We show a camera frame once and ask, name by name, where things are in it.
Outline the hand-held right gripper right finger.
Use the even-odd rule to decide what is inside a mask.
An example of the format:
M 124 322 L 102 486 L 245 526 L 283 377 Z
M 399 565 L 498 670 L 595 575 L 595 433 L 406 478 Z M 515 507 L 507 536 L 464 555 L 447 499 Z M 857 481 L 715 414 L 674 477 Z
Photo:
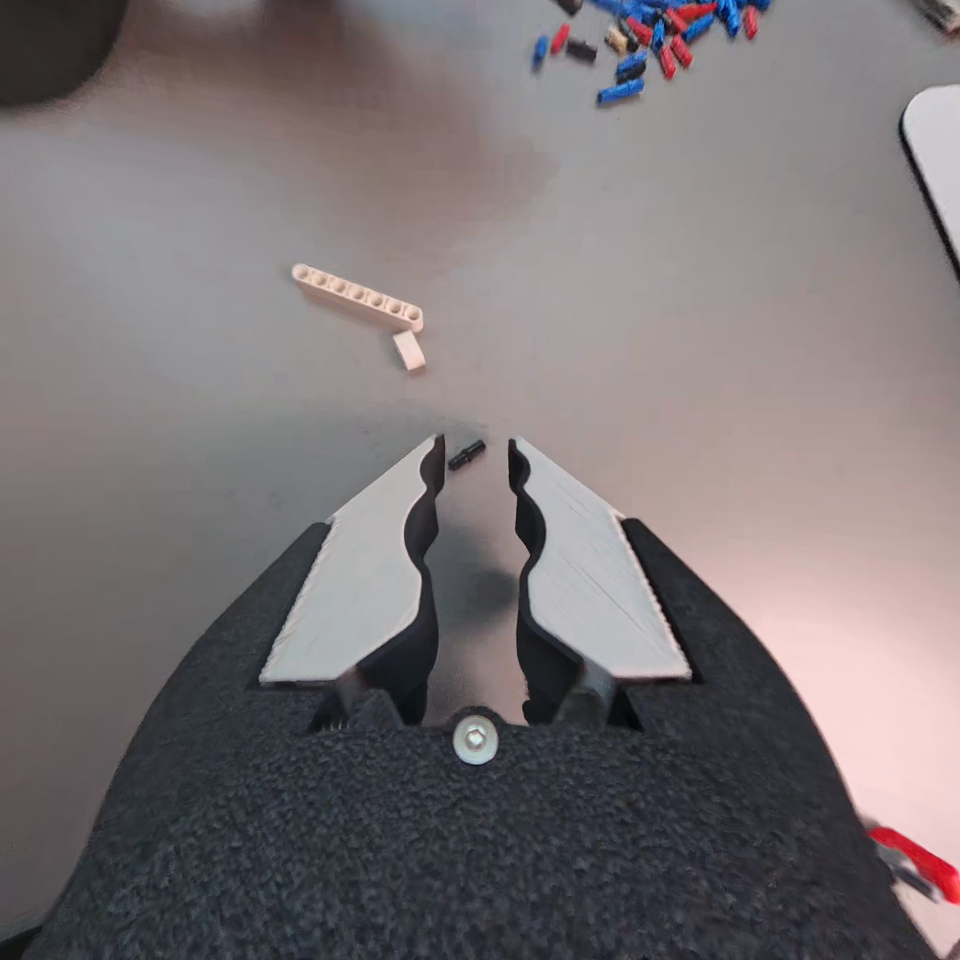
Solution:
M 692 666 L 627 517 L 525 438 L 508 446 L 518 581 L 516 653 L 530 726 L 638 727 L 626 693 L 692 682 Z

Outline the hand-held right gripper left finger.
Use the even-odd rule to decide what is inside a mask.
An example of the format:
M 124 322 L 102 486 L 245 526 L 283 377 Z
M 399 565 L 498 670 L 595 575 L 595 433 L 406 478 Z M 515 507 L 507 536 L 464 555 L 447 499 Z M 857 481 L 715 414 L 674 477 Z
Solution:
M 402 723 L 423 723 L 439 651 L 426 554 L 445 481 L 446 439 L 434 434 L 330 516 L 261 688 L 329 688 L 347 714 L 380 690 Z

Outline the white brick beam with holes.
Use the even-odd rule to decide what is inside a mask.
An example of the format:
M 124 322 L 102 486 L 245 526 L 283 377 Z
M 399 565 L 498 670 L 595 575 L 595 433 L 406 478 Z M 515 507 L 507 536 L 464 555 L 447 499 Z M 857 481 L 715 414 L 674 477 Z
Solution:
M 292 279 L 313 302 L 384 327 L 420 334 L 425 326 L 421 307 L 306 263 L 296 263 Z

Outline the toy brick race car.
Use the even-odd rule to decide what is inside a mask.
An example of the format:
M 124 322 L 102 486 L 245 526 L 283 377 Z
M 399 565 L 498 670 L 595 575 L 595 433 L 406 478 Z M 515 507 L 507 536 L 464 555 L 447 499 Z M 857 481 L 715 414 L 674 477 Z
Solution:
M 959 871 L 951 863 L 891 827 L 866 827 L 874 848 L 892 875 L 935 904 L 959 906 Z

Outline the pile of small brick pins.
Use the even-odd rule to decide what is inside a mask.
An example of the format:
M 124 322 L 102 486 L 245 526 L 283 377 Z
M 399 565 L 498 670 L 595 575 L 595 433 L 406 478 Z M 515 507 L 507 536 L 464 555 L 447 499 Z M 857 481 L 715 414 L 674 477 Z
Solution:
M 555 5 L 562 19 L 554 30 L 535 38 L 529 52 L 530 72 L 539 74 L 559 57 L 594 68 L 604 48 L 613 56 L 611 82 L 596 91 L 594 102 L 597 109 L 609 110 L 641 98 L 651 66 L 666 82 L 689 70 L 694 45 L 714 28 L 731 41 L 752 42 L 772 2 L 590 1 L 589 6 L 608 18 L 599 43 L 573 33 L 574 19 L 585 2 Z

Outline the grey desk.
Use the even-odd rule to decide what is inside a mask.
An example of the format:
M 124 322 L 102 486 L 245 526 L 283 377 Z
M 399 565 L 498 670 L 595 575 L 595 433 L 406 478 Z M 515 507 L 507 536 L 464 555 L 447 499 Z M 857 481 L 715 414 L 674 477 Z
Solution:
M 550 2 L 136 2 L 2 110 L 2 931 L 139 722 L 308 524 L 433 433 L 429 723 L 522 721 L 507 444 L 755 631 L 855 805 L 958 864 L 958 278 L 899 135 L 958 43 L 774 2 L 610 110 Z M 304 296 L 305 263 L 421 308 Z

